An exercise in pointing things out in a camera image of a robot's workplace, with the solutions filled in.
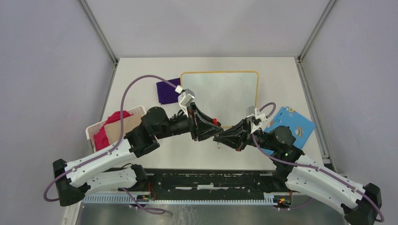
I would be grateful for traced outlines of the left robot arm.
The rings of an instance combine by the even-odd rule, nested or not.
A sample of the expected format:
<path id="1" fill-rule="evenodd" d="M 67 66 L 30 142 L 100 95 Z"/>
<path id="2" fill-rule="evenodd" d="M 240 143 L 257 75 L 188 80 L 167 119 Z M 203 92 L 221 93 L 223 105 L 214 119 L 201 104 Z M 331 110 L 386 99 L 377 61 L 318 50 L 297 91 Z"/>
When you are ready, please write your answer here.
<path id="1" fill-rule="evenodd" d="M 191 134 L 194 141 L 204 141 L 223 131 L 221 123 L 203 114 L 190 103 L 187 113 L 169 118 L 161 107 L 152 107 L 141 117 L 141 123 L 121 140 L 84 158 L 53 162 L 55 185 L 60 206 L 70 206 L 86 195 L 113 188 L 142 191 L 147 177 L 140 165 L 115 170 L 121 163 L 135 160 L 159 148 L 159 139 Z"/>

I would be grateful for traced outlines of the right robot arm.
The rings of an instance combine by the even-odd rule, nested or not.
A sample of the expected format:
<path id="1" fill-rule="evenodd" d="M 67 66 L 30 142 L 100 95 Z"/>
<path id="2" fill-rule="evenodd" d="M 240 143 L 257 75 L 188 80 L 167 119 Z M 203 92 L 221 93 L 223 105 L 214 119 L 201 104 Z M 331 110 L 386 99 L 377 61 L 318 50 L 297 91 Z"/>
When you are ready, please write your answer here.
<path id="1" fill-rule="evenodd" d="M 252 131 L 249 120 L 244 119 L 214 138 L 215 142 L 236 151 L 246 146 L 258 148 L 276 166 L 271 186 L 276 191 L 300 192 L 318 200 L 344 216 L 351 225 L 373 225 L 384 222 L 381 213 L 381 190 L 373 183 L 354 182 L 317 163 L 294 145 L 296 141 L 287 126 L 278 126 L 269 132 Z"/>

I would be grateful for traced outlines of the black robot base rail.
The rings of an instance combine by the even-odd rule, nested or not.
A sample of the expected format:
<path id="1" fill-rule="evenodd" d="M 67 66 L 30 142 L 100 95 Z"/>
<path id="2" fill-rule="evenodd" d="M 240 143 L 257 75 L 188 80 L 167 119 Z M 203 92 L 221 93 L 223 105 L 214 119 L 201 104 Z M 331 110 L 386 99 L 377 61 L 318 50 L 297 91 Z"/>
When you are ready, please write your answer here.
<path id="1" fill-rule="evenodd" d="M 272 170 L 145 169 L 147 178 L 131 192 L 148 194 L 155 200 L 260 200 L 265 194 L 288 193 L 274 179 Z"/>

